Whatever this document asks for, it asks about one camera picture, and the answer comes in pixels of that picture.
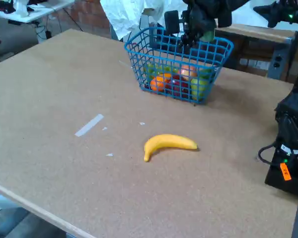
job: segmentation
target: brick wall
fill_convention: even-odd
[[[78,0],[66,11],[78,23],[94,27],[109,29],[110,24],[104,13],[100,0]],[[64,11],[59,11],[60,20],[71,22],[71,19]]]

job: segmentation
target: orange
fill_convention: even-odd
[[[163,92],[165,83],[169,83],[171,78],[172,75],[170,73],[160,74],[151,80],[150,87],[153,91]]]

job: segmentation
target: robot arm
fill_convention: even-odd
[[[164,15],[166,30],[169,34],[179,33],[183,24],[184,34],[181,36],[181,46],[192,46],[206,32],[214,31],[216,27],[229,27],[232,24],[232,11],[243,6],[249,0],[183,0],[188,4],[182,12],[169,11]],[[295,0],[277,0],[271,5],[258,6],[254,10],[268,20],[268,27],[275,27],[278,22],[298,23],[298,6]]]

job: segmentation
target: red apple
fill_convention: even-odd
[[[189,98],[189,84],[186,81],[176,79],[174,77],[170,84],[166,85],[167,93],[171,94],[172,96],[181,97],[182,98]]]

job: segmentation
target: white desk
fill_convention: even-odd
[[[29,7],[34,9],[34,11],[29,12],[29,15],[27,17],[21,17],[15,12],[6,14],[0,11],[0,18],[22,23],[31,23],[33,21],[38,21],[39,24],[35,24],[35,31],[38,36],[38,41],[39,43],[41,43],[46,38],[45,28],[44,25],[41,23],[41,18],[62,8],[68,7],[74,4],[74,2],[75,0],[49,0],[48,2],[40,3],[37,5],[30,5]]]

